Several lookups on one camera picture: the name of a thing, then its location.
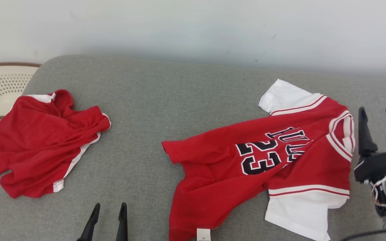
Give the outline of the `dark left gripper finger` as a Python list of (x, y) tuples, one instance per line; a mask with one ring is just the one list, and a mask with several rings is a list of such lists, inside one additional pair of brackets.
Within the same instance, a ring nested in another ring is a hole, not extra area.
[(99, 214), (100, 214), (101, 204), (95, 204), (95, 207), (88, 219), (85, 228), (81, 234), (81, 236), (77, 239), (77, 241), (92, 241), (93, 233), (95, 225), (98, 222)]
[(116, 241), (128, 241), (128, 218), (127, 218), (127, 204), (122, 203), (118, 215), (119, 226), (116, 236)]

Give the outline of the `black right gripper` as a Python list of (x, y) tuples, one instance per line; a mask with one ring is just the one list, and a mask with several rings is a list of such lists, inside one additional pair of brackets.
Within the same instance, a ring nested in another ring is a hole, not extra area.
[(359, 108), (358, 149), (359, 162), (354, 168), (357, 182), (377, 183), (386, 176), (386, 152), (377, 153), (378, 147), (373, 142), (368, 126), (368, 116), (364, 107)]

